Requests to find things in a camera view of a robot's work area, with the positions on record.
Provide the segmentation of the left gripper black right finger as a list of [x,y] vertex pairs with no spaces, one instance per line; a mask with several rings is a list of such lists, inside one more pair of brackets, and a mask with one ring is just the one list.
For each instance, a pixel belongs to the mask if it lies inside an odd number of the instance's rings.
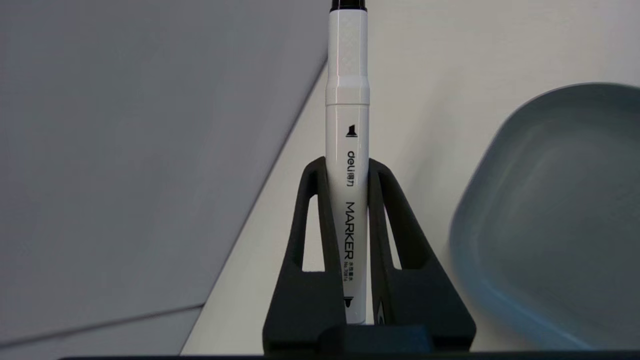
[[476,324],[391,169],[371,159],[370,273],[375,330],[406,335],[419,352],[467,353]]

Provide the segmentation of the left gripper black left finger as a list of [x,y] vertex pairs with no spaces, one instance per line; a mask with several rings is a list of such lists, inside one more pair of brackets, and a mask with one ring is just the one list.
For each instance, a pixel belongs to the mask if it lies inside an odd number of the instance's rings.
[[[304,271],[309,203],[317,197],[324,271]],[[322,333],[346,325],[342,263],[330,205],[324,157],[309,162],[301,174],[294,214],[278,280],[262,328],[267,357],[316,354]]]

